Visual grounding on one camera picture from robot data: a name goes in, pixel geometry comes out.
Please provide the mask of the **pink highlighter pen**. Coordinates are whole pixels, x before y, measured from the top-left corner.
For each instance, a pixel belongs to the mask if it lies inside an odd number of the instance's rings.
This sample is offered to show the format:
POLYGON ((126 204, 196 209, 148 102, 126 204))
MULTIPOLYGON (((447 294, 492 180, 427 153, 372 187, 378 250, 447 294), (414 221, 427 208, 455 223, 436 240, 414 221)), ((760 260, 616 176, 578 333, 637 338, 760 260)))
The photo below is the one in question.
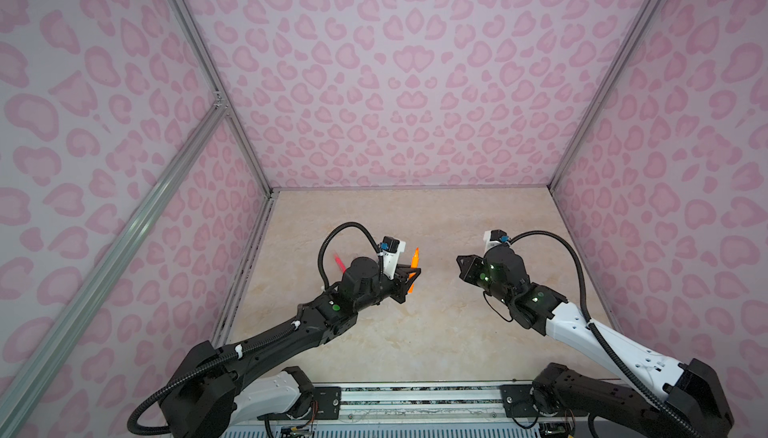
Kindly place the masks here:
POLYGON ((344 264, 343 260, 341 259, 340 255, 338 253, 333 254, 334 262, 336 263, 339 271, 341 274, 345 273, 347 270, 346 265, 344 264))

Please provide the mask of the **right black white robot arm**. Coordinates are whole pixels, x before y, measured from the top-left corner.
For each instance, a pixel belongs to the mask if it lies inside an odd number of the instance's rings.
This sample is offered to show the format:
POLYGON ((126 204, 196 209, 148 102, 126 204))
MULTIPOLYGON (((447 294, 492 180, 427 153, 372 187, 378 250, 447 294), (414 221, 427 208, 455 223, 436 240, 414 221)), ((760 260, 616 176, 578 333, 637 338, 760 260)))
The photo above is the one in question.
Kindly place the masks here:
POLYGON ((563 294, 533 282, 506 245, 456 261, 460 279, 505 305, 514 323, 575 349, 621 380, 609 383, 550 363, 529 391, 539 414, 580 411, 645 437, 725 437, 733 428, 723 387, 706 363, 683 363, 588 317, 563 294))

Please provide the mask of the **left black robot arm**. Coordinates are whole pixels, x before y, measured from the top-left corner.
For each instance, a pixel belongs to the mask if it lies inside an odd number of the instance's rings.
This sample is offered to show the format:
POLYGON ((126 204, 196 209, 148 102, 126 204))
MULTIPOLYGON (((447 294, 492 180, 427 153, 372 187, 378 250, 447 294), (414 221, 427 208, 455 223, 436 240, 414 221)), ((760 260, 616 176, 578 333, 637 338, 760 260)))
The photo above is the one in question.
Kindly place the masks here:
POLYGON ((358 257, 340 281, 316 298, 297 306, 296 315, 258 335, 214 347, 204 341, 182 359, 158 398, 173 437, 219 437, 234 414, 247 386, 288 359, 327 344, 352 328, 359 313, 390 298, 404 303, 421 275, 419 268, 397 264, 388 277, 380 263, 358 257))

